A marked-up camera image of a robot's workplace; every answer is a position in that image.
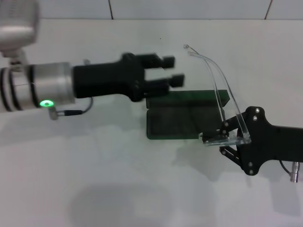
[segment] white tile wall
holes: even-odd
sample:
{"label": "white tile wall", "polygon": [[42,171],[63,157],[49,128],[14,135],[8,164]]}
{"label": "white tile wall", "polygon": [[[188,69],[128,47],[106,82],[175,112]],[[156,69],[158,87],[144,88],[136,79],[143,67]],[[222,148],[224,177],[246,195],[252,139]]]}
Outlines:
{"label": "white tile wall", "polygon": [[303,0],[273,0],[267,19],[303,19]]}
{"label": "white tile wall", "polygon": [[108,0],[40,0],[43,18],[110,19]]}
{"label": "white tile wall", "polygon": [[264,19],[270,0],[111,0],[114,19]]}

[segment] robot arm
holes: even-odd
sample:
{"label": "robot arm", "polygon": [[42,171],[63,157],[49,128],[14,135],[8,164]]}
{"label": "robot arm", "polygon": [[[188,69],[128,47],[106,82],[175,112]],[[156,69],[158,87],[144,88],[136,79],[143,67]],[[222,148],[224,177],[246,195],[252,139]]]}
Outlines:
{"label": "robot arm", "polygon": [[174,67],[174,57],[161,59],[156,54],[125,53],[118,62],[76,67],[68,62],[28,65],[22,48],[36,41],[38,15],[36,0],[1,1],[0,52],[9,58],[9,67],[0,69],[0,112],[53,107],[74,103],[75,98],[110,94],[123,94],[138,102],[183,86],[184,75],[145,80],[146,69]]}

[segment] black bracket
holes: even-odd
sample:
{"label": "black bracket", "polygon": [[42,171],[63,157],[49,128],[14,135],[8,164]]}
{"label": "black bracket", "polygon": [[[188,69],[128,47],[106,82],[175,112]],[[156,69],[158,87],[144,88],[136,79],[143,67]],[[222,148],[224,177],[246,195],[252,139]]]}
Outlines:
{"label": "black bracket", "polygon": [[184,74],[145,80],[146,69],[170,69],[174,66],[174,57],[125,53],[116,62],[75,66],[72,70],[73,89],[76,98],[122,94],[133,102],[139,102],[143,98],[165,96],[171,87],[183,86]]}
{"label": "black bracket", "polygon": [[[256,175],[261,165],[269,160],[303,162],[302,128],[271,125],[261,107],[248,107],[242,116],[250,133],[251,143],[239,145],[237,150],[221,147],[220,152],[238,164],[246,174]],[[226,130],[228,133],[238,128],[236,117],[226,122],[220,131]]]}

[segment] tile grout line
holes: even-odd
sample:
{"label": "tile grout line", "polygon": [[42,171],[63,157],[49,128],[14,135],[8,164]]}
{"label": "tile grout line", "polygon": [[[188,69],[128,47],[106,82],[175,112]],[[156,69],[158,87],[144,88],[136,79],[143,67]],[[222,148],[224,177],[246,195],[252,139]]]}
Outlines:
{"label": "tile grout line", "polygon": [[110,16],[111,16],[111,18],[113,20],[114,17],[113,17],[112,5],[110,4],[110,0],[108,0],[108,4],[109,4]]}
{"label": "tile grout line", "polygon": [[269,7],[267,9],[267,12],[266,12],[266,15],[265,15],[265,20],[267,20],[267,16],[268,16],[268,13],[269,13],[269,10],[270,10],[270,7],[271,7],[271,4],[273,3],[273,0],[270,0],[270,4],[269,4]]}

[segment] silver connector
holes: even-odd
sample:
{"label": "silver connector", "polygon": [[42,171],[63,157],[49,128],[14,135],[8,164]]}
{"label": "silver connector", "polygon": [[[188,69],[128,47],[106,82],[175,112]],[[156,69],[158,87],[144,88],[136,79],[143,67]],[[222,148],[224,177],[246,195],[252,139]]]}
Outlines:
{"label": "silver connector", "polygon": [[293,183],[298,183],[300,170],[300,162],[293,162],[292,171],[290,173],[290,181]]}

